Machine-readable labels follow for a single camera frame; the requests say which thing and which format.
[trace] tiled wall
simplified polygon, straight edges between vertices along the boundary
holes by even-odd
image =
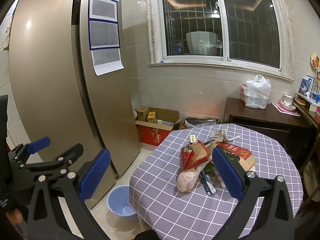
[[[9,95],[8,101],[8,137],[7,142],[12,149],[20,143],[28,143],[30,139],[22,125],[18,110],[13,98],[9,75],[9,51],[3,50],[4,40],[6,38],[6,28],[10,24],[14,8],[17,1],[12,5],[3,22],[0,25],[0,95]],[[28,163],[42,162],[40,156],[36,153],[32,155]]]
[[[293,94],[301,79],[313,74],[310,54],[320,52],[320,20],[308,0],[285,0],[293,33],[294,83],[269,78],[270,102]],[[169,108],[182,116],[223,117],[226,97],[239,97],[241,84],[255,73],[198,66],[149,67],[148,24],[145,0],[122,0],[125,67],[130,71],[134,105]]]

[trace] refrigerator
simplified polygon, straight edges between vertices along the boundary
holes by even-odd
[[[101,148],[111,153],[88,207],[122,176],[140,151],[124,58],[121,0],[19,0],[9,44],[14,100],[31,141],[50,161],[75,143],[77,171]]]

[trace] floor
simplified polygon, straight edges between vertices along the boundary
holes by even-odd
[[[147,158],[156,148],[153,145],[141,143],[141,151],[132,165],[128,168],[126,173],[118,180],[114,187],[121,185],[129,185],[131,175],[135,169]],[[99,223],[103,231],[108,235],[111,240],[131,240],[141,232],[140,223],[129,222],[124,218],[114,215],[106,204],[108,194],[91,210],[91,214]],[[59,198],[64,215],[68,225],[74,235],[82,237],[80,230],[74,222],[70,210],[64,198]]]

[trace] blue plastic basin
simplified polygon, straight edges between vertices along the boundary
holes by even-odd
[[[107,205],[113,214],[131,222],[139,221],[137,213],[129,205],[129,185],[115,187],[111,190],[107,198]]]

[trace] window frame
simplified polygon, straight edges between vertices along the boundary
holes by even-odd
[[[269,73],[273,76],[281,76],[284,79],[293,81],[292,71],[292,34],[291,26],[288,20],[288,12],[284,0],[272,0],[276,14],[276,20],[279,32],[280,45],[280,68],[271,67],[256,62],[250,62],[239,59],[229,58],[229,32],[227,11],[224,0],[218,0],[220,8],[220,20],[222,27],[223,56],[205,56],[205,55],[175,55],[168,56],[166,49],[164,6],[163,0],[147,0],[148,24],[149,24],[149,42],[151,47],[150,65],[167,63],[169,65],[205,65],[240,68],[261,73]]]

